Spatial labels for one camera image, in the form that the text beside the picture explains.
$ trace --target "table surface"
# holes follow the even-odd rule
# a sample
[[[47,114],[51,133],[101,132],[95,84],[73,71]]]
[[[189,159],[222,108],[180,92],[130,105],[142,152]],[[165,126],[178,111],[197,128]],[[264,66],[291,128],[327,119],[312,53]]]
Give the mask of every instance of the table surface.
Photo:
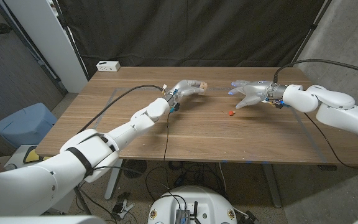
[[[272,80],[277,68],[209,67],[121,67],[118,72],[96,72],[83,91],[63,113],[36,148],[42,156],[54,156],[109,102],[138,85],[168,85],[183,79],[208,83],[205,95],[183,98],[181,108],[169,117],[169,137],[165,160],[213,161],[274,164],[339,164],[327,142],[307,117],[292,108],[276,109],[266,103],[235,106],[244,95],[228,95],[235,80]],[[280,84],[311,82],[297,68],[280,72]],[[162,93],[156,89],[134,90],[118,100],[89,128],[106,133],[126,122]],[[237,113],[229,116],[228,112]],[[310,117],[329,139],[341,160],[358,165],[358,137],[318,122]],[[130,143],[121,159],[163,160],[167,141],[167,115],[145,135]]]

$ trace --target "black fabric backdrop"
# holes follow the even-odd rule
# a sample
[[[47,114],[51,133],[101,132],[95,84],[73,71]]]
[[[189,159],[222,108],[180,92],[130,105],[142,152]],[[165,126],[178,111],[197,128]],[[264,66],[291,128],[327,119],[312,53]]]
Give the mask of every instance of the black fabric backdrop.
[[[324,0],[59,0],[90,76],[121,66],[276,67],[291,62]]]

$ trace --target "robotic arm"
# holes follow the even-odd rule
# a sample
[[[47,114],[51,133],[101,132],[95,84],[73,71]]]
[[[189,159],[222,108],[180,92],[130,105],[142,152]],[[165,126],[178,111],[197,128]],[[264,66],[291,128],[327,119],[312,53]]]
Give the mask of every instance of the robotic arm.
[[[238,80],[232,82],[229,94],[243,93],[246,97],[236,108],[268,103],[273,100],[276,107],[289,105],[298,111],[308,113],[314,111],[319,102],[318,121],[329,126],[350,131],[358,135],[358,106],[353,97],[340,92],[329,91],[322,86],[313,85],[303,90],[301,85],[279,85],[268,81],[248,82]]]
[[[131,120],[108,133],[87,129],[67,141],[60,153],[29,167],[0,173],[0,216],[40,215],[82,180],[92,182],[112,166],[136,137],[145,134],[166,112],[172,113],[183,96],[203,93],[201,82],[182,80]]]

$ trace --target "black connector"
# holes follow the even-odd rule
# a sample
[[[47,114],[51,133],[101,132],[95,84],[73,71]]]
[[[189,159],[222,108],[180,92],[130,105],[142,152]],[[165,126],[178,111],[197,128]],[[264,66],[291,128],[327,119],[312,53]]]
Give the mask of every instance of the black connector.
[[[259,224],[259,220],[250,211],[246,211],[247,215],[243,215],[238,224]]]
[[[180,109],[180,103],[177,103],[174,107],[175,111],[178,111]]]
[[[175,181],[175,183],[173,183],[173,185],[175,187],[182,186],[184,181],[185,181],[185,179],[186,179],[186,174],[182,174],[177,178],[177,180]]]

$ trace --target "black cable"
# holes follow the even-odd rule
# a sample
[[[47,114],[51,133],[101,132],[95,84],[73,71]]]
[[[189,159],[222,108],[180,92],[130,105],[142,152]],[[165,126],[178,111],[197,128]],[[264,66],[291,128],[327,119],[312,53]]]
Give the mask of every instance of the black cable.
[[[132,217],[134,217],[134,220],[135,220],[135,222],[137,224],[137,220],[136,220],[136,217],[134,216],[134,214],[132,214],[131,212],[128,212],[128,214],[130,214],[130,215],[132,215]]]
[[[122,169],[122,170],[128,170],[128,171],[131,171],[131,172],[135,172],[137,174],[143,174],[142,172],[139,172],[137,170],[134,170],[134,169],[130,169],[130,168],[126,168],[126,167],[118,167],[118,166],[101,166],[101,167],[96,167],[96,168],[93,168],[92,170],[98,170],[98,169],[103,169],[103,168],[113,168],[113,169]],[[167,187],[165,184],[161,183],[160,181],[154,179],[154,178],[151,178],[149,177],[150,179],[158,182],[159,184],[163,185],[164,187],[166,187],[167,189],[169,189],[169,187]]]
[[[105,220],[105,222],[115,222],[115,221],[114,220]]]
[[[169,161],[168,166],[169,166],[169,169],[171,169],[171,170],[182,169],[183,168],[183,162],[181,161],[181,162],[179,162],[179,166],[175,166],[175,165],[173,165],[173,161]]]
[[[163,89],[159,86],[156,85],[140,85],[134,88],[131,88],[130,90],[126,91],[125,93],[123,93],[121,96],[118,96],[115,100],[113,100],[111,103],[109,103],[105,108],[103,108],[103,110],[101,110],[94,118],[92,118],[84,127],[81,128],[81,130],[78,132],[82,132],[84,131],[93,121],[95,121],[98,117],[100,117],[111,105],[113,105],[117,100],[121,99],[123,96],[125,96],[126,94],[138,89],[138,88],[143,88],[143,87],[153,87],[153,88],[157,88],[160,91],[163,91]]]
[[[168,135],[169,135],[169,116],[171,115],[171,113],[168,114],[167,117],[167,143],[165,144],[165,152],[164,152],[164,161],[165,161],[165,155],[167,153],[167,147],[168,147]]]
[[[114,217],[114,215],[112,215],[111,212],[109,212],[109,210],[107,210],[107,208],[104,208],[102,205],[100,205],[98,202],[95,202],[91,197],[89,197],[84,190],[82,190],[81,188],[78,188],[78,190],[80,190],[81,193],[83,193],[85,195],[85,197],[87,199],[89,199],[92,203],[94,203],[95,205],[97,205],[98,207],[102,208],[104,211],[106,211],[110,216],[111,218],[114,219],[114,221],[117,223],[117,220],[116,218]]]
[[[172,100],[173,96],[175,96],[175,94],[172,94],[171,98],[169,98],[169,100],[167,100],[167,102],[169,102],[170,100]]]
[[[84,210],[78,205],[78,197],[77,197],[77,195],[75,196],[75,204],[77,205],[78,209],[80,209],[82,212],[84,212]]]
[[[338,156],[336,155],[336,153],[335,153],[335,151],[334,151],[334,149],[333,149],[331,143],[329,143],[329,141],[328,141],[326,135],[323,133],[323,131],[317,126],[317,124],[316,124],[306,113],[304,113],[304,114],[309,118],[309,120],[316,126],[316,128],[320,131],[321,135],[325,138],[326,142],[328,143],[328,146],[331,148],[331,150],[332,150],[332,152],[334,153],[334,156],[336,157],[336,159],[337,159],[342,165],[344,165],[344,166],[346,166],[346,167],[353,168],[353,169],[358,169],[358,167],[350,166],[350,165],[347,165],[347,164],[343,163],[343,162],[338,158]]]
[[[164,185],[164,187],[167,187],[168,191],[171,189],[170,186],[169,186],[169,182],[168,182],[168,171],[167,171],[167,169],[166,169],[165,167],[159,166],[159,167],[156,167],[156,168],[150,170],[149,173],[147,173],[146,178],[145,178],[144,181],[145,181],[145,184],[146,184],[147,192],[148,192],[149,195],[152,197],[153,202],[155,202],[155,199],[154,199],[154,197],[153,197],[153,195],[152,195],[152,193],[151,193],[151,191],[150,191],[150,189],[149,189],[149,185],[147,184],[147,178],[152,179],[151,177],[149,177],[150,173],[153,172],[153,171],[156,170],[156,169],[159,169],[159,168],[165,169],[165,176],[166,176],[166,178],[167,178],[167,185],[168,185],[168,187],[165,186],[165,185]]]
[[[215,177],[217,188],[214,188],[214,187],[211,187],[211,186],[205,184],[205,183],[203,182],[203,181],[205,180],[204,177],[202,177],[202,178],[203,178],[202,181],[200,181],[201,178],[200,178],[200,179],[197,179],[197,178],[196,178],[196,175],[204,175],[204,174],[202,173],[202,170],[201,170],[201,167],[200,167],[200,164],[199,164],[199,163],[191,162],[191,163],[188,163],[188,164],[186,164],[186,165],[191,165],[191,166],[188,167],[188,168],[183,167],[184,170],[185,170],[185,172],[182,173],[182,175],[184,174],[183,176],[184,176],[185,180],[189,181],[189,182],[192,183],[192,184],[198,184],[198,185],[207,187],[207,188],[209,188],[209,189],[211,189],[211,190],[214,190],[214,191],[220,193],[223,197],[227,198],[227,193],[226,193],[226,191],[224,190],[224,184],[223,184],[222,179],[220,178],[220,176],[217,175],[216,172],[214,172],[214,171],[212,170],[212,168],[211,168],[209,165],[207,165],[207,164],[205,164],[204,162],[202,162],[203,172],[205,172],[205,173],[210,173],[210,174],[212,174],[212,175]],[[187,173],[191,173],[191,172],[194,172],[194,173],[195,173],[195,174],[193,175],[193,179],[194,179],[194,180],[191,180],[191,179],[189,179],[189,178],[187,177]]]
[[[160,198],[165,198],[165,197],[180,197],[185,203],[185,210],[187,209],[187,203],[186,203],[185,199],[182,196],[170,194],[170,195],[161,196]]]
[[[175,196],[173,196],[173,194],[171,193],[170,190],[168,190],[168,193],[169,193],[170,195],[172,195],[172,197],[178,202],[179,210],[181,210],[181,208],[180,208],[180,203],[179,203],[178,199],[177,199]]]
[[[286,65],[281,66],[281,67],[274,73],[273,82],[274,82],[274,83],[277,83],[277,82],[278,82],[278,73],[279,73],[281,70],[283,70],[284,68],[290,67],[290,66],[292,66],[292,65],[298,64],[298,63],[303,63],[303,62],[329,63],[329,64],[332,64],[332,65],[339,65],[339,66],[342,66],[342,67],[351,68],[351,69],[354,69],[354,70],[357,70],[357,71],[358,71],[358,67],[357,67],[357,66],[349,65],[349,64],[346,64],[346,63],[335,62],[335,61],[332,61],[332,60],[325,60],[325,59],[305,59],[305,60],[299,60],[299,61],[296,61],[296,62],[291,62],[291,63],[288,63],[288,64],[286,64]]]

